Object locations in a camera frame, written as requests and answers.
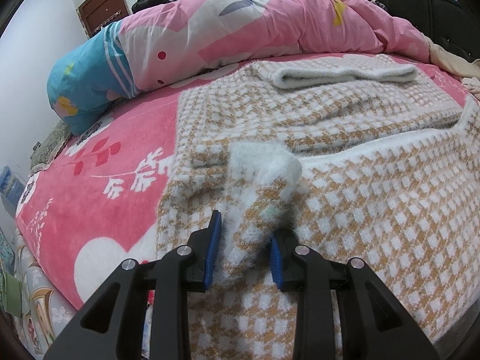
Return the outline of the beige houndstooth knit coat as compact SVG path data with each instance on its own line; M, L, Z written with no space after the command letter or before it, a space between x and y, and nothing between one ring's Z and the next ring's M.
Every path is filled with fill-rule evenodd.
M301 80L336 68L397 63L256 61L179 96L158 253L223 217L213 286L189 297L194 359L291 356L297 300L267 263L281 226L324 258L363 258L435 344L479 299L479 100L457 103L424 72Z

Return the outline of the pink floral fleece blanket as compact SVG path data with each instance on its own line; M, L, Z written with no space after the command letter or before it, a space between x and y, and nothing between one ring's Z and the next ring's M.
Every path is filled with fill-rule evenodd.
M224 162L232 140L280 141L300 157L327 155L405 130L438 128L457 118L473 95L437 66L390 55L327 55L238 63L143 95L72 139L49 167L32 174L16 211L32 255L58 291L81 306L123 258L154 258L157 210L179 130L195 127L195 170L203 147L218 144ZM311 247L341 261L359 254L399 295L435 305L471 302L479 261L458 224L401 232L374 225L391 185L368 187L361 172L340 180L305 171Z

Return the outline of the grey green folded cloth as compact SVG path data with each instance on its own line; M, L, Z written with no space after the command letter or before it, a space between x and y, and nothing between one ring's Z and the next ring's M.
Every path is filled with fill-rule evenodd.
M43 142L38 142L32 149L30 174L47 169L71 137L70 127L64 121L59 121L47 138Z

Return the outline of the cream fluffy garment pile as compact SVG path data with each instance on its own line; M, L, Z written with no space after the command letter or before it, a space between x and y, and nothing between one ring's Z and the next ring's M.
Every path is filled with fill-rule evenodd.
M477 58L473 63L470 63L466 59L446 51L430 38L427 37L426 41L430 50L430 62L457 77L462 86L479 100L479 59Z

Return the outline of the black bed headboard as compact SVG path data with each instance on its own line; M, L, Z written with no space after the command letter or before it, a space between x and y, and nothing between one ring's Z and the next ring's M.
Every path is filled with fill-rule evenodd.
M455 0L377 0L391 16L408 20L445 50L469 62L479 58L479 23Z

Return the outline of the brown wooden door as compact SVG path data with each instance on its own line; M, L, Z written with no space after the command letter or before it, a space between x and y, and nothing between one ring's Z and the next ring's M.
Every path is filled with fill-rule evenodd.
M77 13L88 38L130 14L125 0L85 0Z

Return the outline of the dark haired person lying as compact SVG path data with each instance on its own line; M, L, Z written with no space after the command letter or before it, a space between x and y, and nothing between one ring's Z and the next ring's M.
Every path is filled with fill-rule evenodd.
M139 11L143 11L148 8L153 8L159 5L168 4L170 2L176 2L176 0L137 0L132 7L132 13L138 13Z

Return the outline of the pink and blue quilt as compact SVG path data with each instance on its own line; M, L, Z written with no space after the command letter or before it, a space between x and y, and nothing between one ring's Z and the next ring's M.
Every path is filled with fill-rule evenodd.
M425 62L424 35L368 0L176 0L108 24L53 66L49 105L75 135L118 99L251 59L397 53Z

